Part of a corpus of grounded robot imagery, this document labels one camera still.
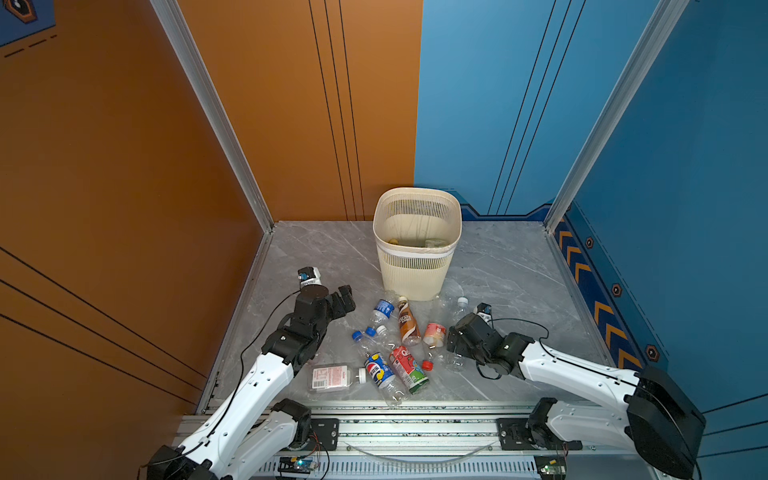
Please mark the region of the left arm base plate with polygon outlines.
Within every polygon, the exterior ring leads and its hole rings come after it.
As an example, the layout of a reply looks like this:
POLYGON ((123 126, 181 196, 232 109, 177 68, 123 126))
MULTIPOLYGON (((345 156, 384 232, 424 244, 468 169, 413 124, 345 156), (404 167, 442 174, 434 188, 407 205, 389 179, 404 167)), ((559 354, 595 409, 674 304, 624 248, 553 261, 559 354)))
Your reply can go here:
POLYGON ((340 420, 338 418, 312 418, 310 427, 302 450, 313 450, 318 445, 328 452, 334 452, 338 448, 340 436, 340 420))

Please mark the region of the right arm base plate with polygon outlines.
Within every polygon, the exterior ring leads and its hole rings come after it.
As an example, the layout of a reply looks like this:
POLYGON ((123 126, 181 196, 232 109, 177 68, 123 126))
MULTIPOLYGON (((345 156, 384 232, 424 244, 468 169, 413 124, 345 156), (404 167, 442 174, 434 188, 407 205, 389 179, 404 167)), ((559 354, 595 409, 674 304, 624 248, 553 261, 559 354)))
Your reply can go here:
POLYGON ((565 449, 570 452, 583 449, 581 441, 565 441, 543 423, 531 427, 527 419, 499 418, 496 420, 496 427, 504 451, 565 449))

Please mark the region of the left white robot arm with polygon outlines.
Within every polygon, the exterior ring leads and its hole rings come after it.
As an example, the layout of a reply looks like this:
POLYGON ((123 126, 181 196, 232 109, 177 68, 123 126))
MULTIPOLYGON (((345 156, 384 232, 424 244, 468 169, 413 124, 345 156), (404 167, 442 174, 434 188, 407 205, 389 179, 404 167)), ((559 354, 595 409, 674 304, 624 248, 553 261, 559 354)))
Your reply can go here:
POLYGON ((175 448, 160 447, 144 466, 148 479, 250 479, 279 451, 306 442, 308 407, 292 400, 264 411, 313 359, 329 324, 355 310, 352 288, 320 284, 297 292, 293 311, 278 323, 239 385, 214 414, 175 448))

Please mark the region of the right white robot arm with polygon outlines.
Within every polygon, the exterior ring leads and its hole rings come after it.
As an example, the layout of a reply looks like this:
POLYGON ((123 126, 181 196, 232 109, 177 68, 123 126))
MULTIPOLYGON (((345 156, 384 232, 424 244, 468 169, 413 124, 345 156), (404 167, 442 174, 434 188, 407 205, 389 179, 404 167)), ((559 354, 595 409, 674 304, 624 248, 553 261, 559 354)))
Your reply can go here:
POLYGON ((551 385, 587 400, 575 405, 540 399, 526 421, 533 445, 562 450, 578 442, 611 446, 633 451, 677 479, 701 475, 698 453, 706 419, 666 371, 596 364, 524 334, 501 335, 475 313, 449 328, 447 348, 498 376, 551 385))

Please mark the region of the clear bottle green label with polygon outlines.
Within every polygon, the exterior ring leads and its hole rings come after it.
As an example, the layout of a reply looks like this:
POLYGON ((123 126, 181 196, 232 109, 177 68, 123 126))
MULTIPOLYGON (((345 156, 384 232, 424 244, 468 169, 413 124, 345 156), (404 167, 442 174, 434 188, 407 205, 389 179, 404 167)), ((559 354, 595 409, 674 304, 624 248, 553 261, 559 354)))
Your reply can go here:
POLYGON ((458 342, 458 333, 456 325, 470 312, 469 301, 466 297, 459 297, 453 307, 450 316, 448 330, 445 337, 445 362, 446 368, 455 373, 461 373, 464 369, 464 358, 455 352, 458 342))

